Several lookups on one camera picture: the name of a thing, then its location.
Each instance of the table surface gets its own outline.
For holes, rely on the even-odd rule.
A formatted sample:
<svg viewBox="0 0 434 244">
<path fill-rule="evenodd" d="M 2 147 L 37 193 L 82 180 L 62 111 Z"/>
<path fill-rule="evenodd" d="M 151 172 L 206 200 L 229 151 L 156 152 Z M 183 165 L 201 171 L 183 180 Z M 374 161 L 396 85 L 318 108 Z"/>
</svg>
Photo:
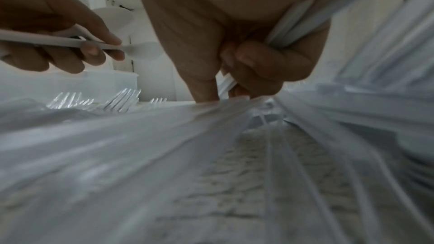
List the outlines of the table surface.
<svg viewBox="0 0 434 244">
<path fill-rule="evenodd" d="M 353 243 L 364 243 L 357 203 L 347 179 L 326 152 L 302 130 L 289 124 L 284 130 L 345 232 Z M 244 132 L 185 193 L 162 209 L 142 243 L 265 243 L 265 136 L 263 128 Z M 28 188 L 0 201 L 0 235 L 33 194 L 34 190 Z M 382 207 L 390 211 L 394 224 L 393 207 L 387 203 Z"/>
</svg>

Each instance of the hand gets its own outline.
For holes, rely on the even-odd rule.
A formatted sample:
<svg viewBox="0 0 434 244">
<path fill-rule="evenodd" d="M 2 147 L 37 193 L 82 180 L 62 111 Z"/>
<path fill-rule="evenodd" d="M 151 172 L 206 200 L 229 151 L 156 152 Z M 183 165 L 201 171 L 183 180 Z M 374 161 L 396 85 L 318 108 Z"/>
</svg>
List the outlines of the hand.
<svg viewBox="0 0 434 244">
<path fill-rule="evenodd" d="M 275 94 L 284 81 L 310 74 L 328 33 L 325 28 L 282 51 L 261 43 L 291 4 L 300 0 L 142 1 L 197 102 L 218 100 L 215 76 L 222 63 L 240 84 L 232 95 Z M 316 0 L 315 6 L 323 1 Z"/>
<path fill-rule="evenodd" d="M 102 41 L 120 45 L 122 41 L 105 26 L 103 20 L 79 0 L 0 0 L 0 28 L 22 32 L 50 34 L 79 24 Z M 45 71 L 49 63 L 70 73 L 80 73 L 82 61 L 97 66 L 106 56 L 93 42 L 84 42 L 81 49 L 63 47 L 33 47 L 22 43 L 0 42 L 10 53 L 0 57 L 6 63 L 22 70 Z M 123 60 L 120 51 L 108 54 Z"/>
</svg>

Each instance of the plastic container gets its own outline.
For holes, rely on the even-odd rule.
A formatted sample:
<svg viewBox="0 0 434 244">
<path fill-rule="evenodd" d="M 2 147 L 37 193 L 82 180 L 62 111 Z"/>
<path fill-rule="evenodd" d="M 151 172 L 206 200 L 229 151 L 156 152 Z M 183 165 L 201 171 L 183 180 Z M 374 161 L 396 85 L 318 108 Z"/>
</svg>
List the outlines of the plastic container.
<svg viewBox="0 0 434 244">
<path fill-rule="evenodd" d="M 85 70 L 72 75 L 60 70 L 27 72 L 0 65 L 0 102 L 29 98 L 48 103 L 61 92 L 81 92 L 103 102 L 125 88 L 137 89 L 137 74 L 114 70 Z"/>
</svg>

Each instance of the marble surface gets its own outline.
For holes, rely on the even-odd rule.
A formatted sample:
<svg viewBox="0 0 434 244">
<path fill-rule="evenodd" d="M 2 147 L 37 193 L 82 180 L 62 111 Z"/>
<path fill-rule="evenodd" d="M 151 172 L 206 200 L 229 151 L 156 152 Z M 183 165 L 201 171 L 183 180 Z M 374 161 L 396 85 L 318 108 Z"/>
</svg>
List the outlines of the marble surface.
<svg viewBox="0 0 434 244">
<path fill-rule="evenodd" d="M 353 243 L 364 243 L 363 229 L 351 188 L 326 152 L 298 127 L 284 127 L 289 144 L 298 153 L 310 176 L 336 214 Z M 192 182 L 184 193 L 161 214 L 143 238 L 131 243 L 156 244 L 263 244 L 265 241 L 264 176 L 265 129 L 243 133 L 236 144 L 221 156 L 208 171 Z M 29 199 L 38 192 L 36 186 L 23 189 L 0 201 L 0 234 L 11 224 Z M 382 199 L 379 207 L 387 213 L 393 232 L 403 226 L 411 230 L 405 216 Z M 400 243 L 413 238 L 397 234 Z M 397 243 L 392 237 L 388 243 Z M 415 243 L 426 243 L 423 239 Z"/>
</svg>

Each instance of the person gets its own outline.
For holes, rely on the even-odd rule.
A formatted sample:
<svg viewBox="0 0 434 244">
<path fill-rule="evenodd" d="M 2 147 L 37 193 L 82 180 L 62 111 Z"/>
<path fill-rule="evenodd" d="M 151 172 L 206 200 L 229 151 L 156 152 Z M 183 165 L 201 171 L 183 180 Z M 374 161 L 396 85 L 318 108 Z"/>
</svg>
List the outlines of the person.
<svg viewBox="0 0 434 244">
<path fill-rule="evenodd" d="M 216 74 L 230 73 L 238 85 L 230 96 L 276 94 L 285 81 L 309 76 L 327 40 L 324 25 L 288 48 L 261 41 L 283 13 L 300 0 L 142 0 L 155 32 L 196 102 L 218 100 Z M 326 0 L 316 0 L 316 6 Z M 0 28 L 50 34 L 79 24 L 106 43 L 119 45 L 104 22 L 79 0 L 0 0 Z M 2 42 L 6 63 L 44 71 L 52 63 L 70 73 L 83 62 L 100 65 L 104 53 L 92 42 L 80 50 Z M 123 53 L 108 52 L 115 60 Z"/>
</svg>

